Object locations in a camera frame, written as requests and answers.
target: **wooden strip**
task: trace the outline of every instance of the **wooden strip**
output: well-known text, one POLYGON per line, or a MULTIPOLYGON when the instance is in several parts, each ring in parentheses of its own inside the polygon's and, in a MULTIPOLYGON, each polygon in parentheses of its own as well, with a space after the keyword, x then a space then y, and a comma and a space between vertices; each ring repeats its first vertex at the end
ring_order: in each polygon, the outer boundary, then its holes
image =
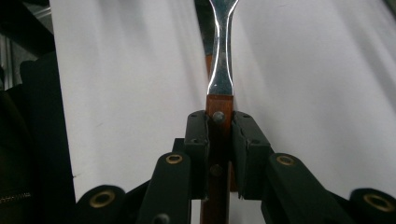
POLYGON ((201 224, 228 223, 230 175, 229 154, 231 148, 231 122, 233 120, 233 96, 207 95, 209 152, 209 199, 201 204, 201 224), (213 115, 224 114, 223 122, 215 122, 213 115))

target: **screw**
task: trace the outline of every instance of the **screw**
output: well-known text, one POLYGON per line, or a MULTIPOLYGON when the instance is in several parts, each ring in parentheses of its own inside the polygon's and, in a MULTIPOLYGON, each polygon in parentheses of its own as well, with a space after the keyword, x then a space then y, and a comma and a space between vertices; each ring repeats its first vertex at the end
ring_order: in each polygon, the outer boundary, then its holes
POLYGON ((225 120, 225 115, 223 112, 217 111, 213 113, 213 121, 215 121, 215 123, 221 124, 222 122, 224 122, 224 120, 225 120))
POLYGON ((215 164, 210 167, 210 174, 213 176, 219 177, 222 174, 222 168, 220 165, 215 164))

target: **brass screw insert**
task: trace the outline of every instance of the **brass screw insert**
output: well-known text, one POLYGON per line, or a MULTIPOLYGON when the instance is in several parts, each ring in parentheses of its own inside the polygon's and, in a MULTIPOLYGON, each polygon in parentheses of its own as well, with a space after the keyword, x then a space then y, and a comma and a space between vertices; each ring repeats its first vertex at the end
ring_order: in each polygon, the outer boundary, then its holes
POLYGON ((279 162, 280 164, 283 164, 283 165, 291 166, 294 164, 294 159, 290 156, 285 156, 285 155, 278 156, 278 157, 276 157, 276 160, 277 160, 277 162, 279 162))
POLYGON ((393 212, 395 210, 395 205, 392 204, 387 199, 376 195, 376 194, 365 194, 363 196, 364 201, 370 204, 372 207, 383 211, 383 212, 393 212))
POLYGON ((183 161, 183 157, 177 154, 166 157, 166 162, 168 162, 169 164, 178 164, 181 163, 182 161, 183 161))
POLYGON ((90 199, 90 206, 93 208, 101 208, 111 204, 116 199, 116 194, 111 189, 103 190, 90 199))

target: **shiny metal surface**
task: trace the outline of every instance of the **shiny metal surface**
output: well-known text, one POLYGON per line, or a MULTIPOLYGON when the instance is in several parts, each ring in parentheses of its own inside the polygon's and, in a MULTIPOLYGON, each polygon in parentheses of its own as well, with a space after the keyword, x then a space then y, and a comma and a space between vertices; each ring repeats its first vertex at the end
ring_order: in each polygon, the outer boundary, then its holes
POLYGON ((210 0, 215 14, 215 41, 207 94, 233 95, 231 22, 238 0, 210 0))

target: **white backdrop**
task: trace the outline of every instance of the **white backdrop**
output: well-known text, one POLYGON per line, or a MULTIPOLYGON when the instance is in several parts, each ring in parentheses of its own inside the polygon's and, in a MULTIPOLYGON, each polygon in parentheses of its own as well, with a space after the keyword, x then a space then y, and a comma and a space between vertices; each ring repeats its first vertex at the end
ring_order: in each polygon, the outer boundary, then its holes
MULTIPOLYGON (((204 109, 193 1, 51 0, 77 200, 126 191, 204 109)), ((375 0, 240 0, 233 17, 236 109, 322 185, 396 196, 396 20, 375 0)), ((262 223, 231 200, 230 223, 262 223)), ((194 203, 192 223, 198 223, 194 203)))

